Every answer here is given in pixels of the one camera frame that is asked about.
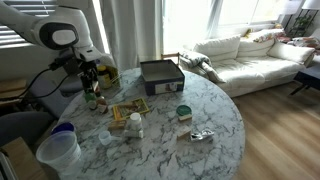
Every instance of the white cup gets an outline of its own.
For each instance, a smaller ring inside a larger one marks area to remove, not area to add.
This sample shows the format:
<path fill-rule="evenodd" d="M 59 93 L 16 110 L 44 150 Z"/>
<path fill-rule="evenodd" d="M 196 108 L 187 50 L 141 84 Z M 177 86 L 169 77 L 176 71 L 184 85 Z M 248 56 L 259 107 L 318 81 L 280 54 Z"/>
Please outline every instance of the white cup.
<path fill-rule="evenodd" d="M 109 131 L 102 131 L 99 133 L 99 140 L 101 144 L 108 145 L 111 142 L 111 135 Z"/>

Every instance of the clear plastic container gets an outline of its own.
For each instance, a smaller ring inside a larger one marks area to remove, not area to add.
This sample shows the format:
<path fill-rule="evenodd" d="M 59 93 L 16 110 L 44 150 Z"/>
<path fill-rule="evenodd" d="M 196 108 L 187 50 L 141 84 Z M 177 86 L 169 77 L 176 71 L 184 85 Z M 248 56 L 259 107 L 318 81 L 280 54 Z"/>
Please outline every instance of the clear plastic container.
<path fill-rule="evenodd" d="M 74 132 L 61 131 L 39 146 L 37 159 L 54 168 L 60 178 L 75 175 L 82 168 L 81 149 Z"/>

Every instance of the black cable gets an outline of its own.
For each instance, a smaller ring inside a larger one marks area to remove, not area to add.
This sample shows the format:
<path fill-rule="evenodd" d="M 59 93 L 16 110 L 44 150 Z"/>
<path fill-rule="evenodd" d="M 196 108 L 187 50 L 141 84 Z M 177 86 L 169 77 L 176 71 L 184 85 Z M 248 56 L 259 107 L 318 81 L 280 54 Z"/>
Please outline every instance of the black cable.
<path fill-rule="evenodd" d="M 53 94 L 54 92 L 56 92 L 57 91 L 57 89 L 59 89 L 59 87 L 62 85 L 62 83 L 69 77 L 70 75 L 67 75 L 67 76 L 65 76 L 62 80 L 61 80 L 61 82 L 59 83 L 59 85 L 53 90 L 53 91 L 51 91 L 49 94 L 46 94 L 46 95 L 42 95 L 42 96 L 37 96 L 37 97 L 30 97 L 30 98 L 26 98 L 26 97 L 8 97 L 8 98 L 0 98 L 0 100 L 7 100 L 7 101 L 9 101 L 9 100 L 14 100 L 14 99 L 26 99 L 26 100 L 28 100 L 28 99 L 38 99 L 38 98 L 44 98 L 44 97 L 47 97 L 47 96 L 50 96 L 51 94 Z"/>
<path fill-rule="evenodd" d="M 64 77 L 64 78 L 60 81 L 59 85 L 58 85 L 53 91 L 51 91 L 49 94 L 42 95 L 42 96 L 37 96 L 37 97 L 31 97 L 31 98 L 27 98 L 27 99 L 37 99 L 37 98 L 44 98 L 44 97 L 50 96 L 51 94 L 53 94 L 54 92 L 56 92 L 57 89 L 59 89 L 59 87 L 62 85 L 62 83 L 63 83 L 69 76 L 70 76 L 69 74 L 66 75 L 66 77 Z"/>
<path fill-rule="evenodd" d="M 31 86 L 32 86 L 33 83 L 38 79 L 38 77 L 39 77 L 41 74 L 43 74 L 44 72 L 47 72 L 47 71 L 49 71 L 49 70 L 50 70 L 50 69 L 45 69 L 45 70 L 41 71 L 40 73 L 38 73 L 38 74 L 36 75 L 36 77 L 34 77 L 34 78 L 32 79 L 32 81 L 31 81 L 31 83 L 29 84 L 29 86 L 27 87 L 27 89 L 25 89 L 20 95 L 18 95 L 18 96 L 16 96 L 16 97 L 20 97 L 20 96 L 24 95 L 24 94 L 31 88 Z"/>
<path fill-rule="evenodd" d="M 22 96 L 22 95 L 24 95 L 26 92 L 28 92 L 28 90 L 31 88 L 31 86 L 34 84 L 34 82 L 38 79 L 38 77 L 39 77 L 41 74 L 43 74 L 43 73 L 45 73 L 45 72 L 47 72 L 47 71 L 49 71 L 49 70 L 50 70 L 50 69 L 45 69 L 45 70 L 39 72 L 39 73 L 32 79 L 32 81 L 31 81 L 31 83 L 29 84 L 29 86 L 28 86 L 21 94 L 19 94 L 18 96 L 0 98 L 0 101 L 11 101 L 11 100 L 15 100 L 15 99 L 23 99 L 23 98 L 20 98 L 20 96 Z"/>

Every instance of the window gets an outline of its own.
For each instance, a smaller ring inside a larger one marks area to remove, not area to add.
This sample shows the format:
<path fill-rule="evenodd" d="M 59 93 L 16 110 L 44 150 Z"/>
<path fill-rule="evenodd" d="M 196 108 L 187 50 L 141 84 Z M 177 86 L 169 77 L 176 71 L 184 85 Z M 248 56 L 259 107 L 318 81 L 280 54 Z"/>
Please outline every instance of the window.
<path fill-rule="evenodd" d="M 219 25 L 276 21 L 284 0 L 224 0 Z"/>
<path fill-rule="evenodd" d="M 39 17 L 49 16 L 56 8 L 56 0 L 4 0 L 19 11 Z M 28 44 L 13 30 L 0 24 L 0 47 L 17 47 Z"/>
<path fill-rule="evenodd" d="M 203 39 L 211 0 L 166 0 L 164 2 L 164 52 L 177 52 L 190 42 Z"/>

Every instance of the white sofa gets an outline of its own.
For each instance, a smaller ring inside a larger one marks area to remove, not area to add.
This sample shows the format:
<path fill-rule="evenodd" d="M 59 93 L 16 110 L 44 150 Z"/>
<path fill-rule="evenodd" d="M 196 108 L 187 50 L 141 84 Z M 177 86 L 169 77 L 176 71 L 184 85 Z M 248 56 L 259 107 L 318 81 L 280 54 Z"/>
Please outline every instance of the white sofa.
<path fill-rule="evenodd" d="M 274 39 L 256 43 L 240 36 L 205 40 L 191 50 L 181 55 L 182 69 L 209 79 L 230 97 L 292 81 L 314 52 Z"/>

